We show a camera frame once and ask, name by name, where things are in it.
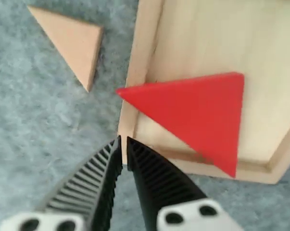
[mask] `red triangular block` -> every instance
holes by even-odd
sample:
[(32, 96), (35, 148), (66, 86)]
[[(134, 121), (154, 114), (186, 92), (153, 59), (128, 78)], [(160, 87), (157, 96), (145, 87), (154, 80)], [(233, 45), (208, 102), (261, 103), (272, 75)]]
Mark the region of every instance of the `red triangular block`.
[(225, 73), (149, 83), (117, 93), (235, 177), (243, 86), (243, 74)]

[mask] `screw hole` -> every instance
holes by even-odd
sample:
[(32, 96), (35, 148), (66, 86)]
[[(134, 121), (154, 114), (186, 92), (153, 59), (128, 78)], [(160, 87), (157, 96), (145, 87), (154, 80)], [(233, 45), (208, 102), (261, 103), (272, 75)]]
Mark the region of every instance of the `screw hole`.
[(217, 214), (217, 211), (208, 205), (202, 206), (199, 211), (203, 216), (215, 216)]
[(21, 228), (20, 231), (35, 231), (39, 225), (39, 220), (38, 219), (30, 219), (25, 221)]
[(62, 222), (58, 227), (57, 231), (74, 231), (76, 224), (73, 221), (67, 220)]
[(180, 224), (183, 222), (183, 217), (178, 213), (169, 213), (165, 218), (168, 224)]

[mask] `beige triangular block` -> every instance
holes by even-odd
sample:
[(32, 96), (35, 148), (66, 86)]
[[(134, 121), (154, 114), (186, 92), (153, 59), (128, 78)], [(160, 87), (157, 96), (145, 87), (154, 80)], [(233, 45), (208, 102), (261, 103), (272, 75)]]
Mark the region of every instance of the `beige triangular block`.
[(78, 80), (90, 91), (102, 28), (42, 8), (28, 6)]

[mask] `gray carpet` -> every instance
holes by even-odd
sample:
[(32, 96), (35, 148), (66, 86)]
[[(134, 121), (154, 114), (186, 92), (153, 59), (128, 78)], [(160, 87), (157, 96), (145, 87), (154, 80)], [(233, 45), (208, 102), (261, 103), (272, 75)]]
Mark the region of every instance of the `gray carpet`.
[[(87, 94), (26, 4), (104, 25)], [(83, 157), (116, 136), (137, 0), (0, 0), (0, 221), (32, 209)], [(191, 176), (247, 231), (290, 231), (290, 169), (278, 185)], [(113, 231), (143, 231), (131, 174), (118, 180)]]

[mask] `wooden board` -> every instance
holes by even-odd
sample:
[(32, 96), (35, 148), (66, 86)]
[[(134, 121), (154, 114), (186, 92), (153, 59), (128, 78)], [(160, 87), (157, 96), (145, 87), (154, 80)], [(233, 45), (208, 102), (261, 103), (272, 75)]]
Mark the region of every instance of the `wooden board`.
[(90, 91), (100, 49), (102, 27), (42, 8), (28, 6), (86, 91)]
[[(140, 0), (126, 86), (245, 75), (238, 180), (276, 183), (290, 166), (290, 0)], [(187, 173), (227, 177), (123, 102), (118, 133)]]

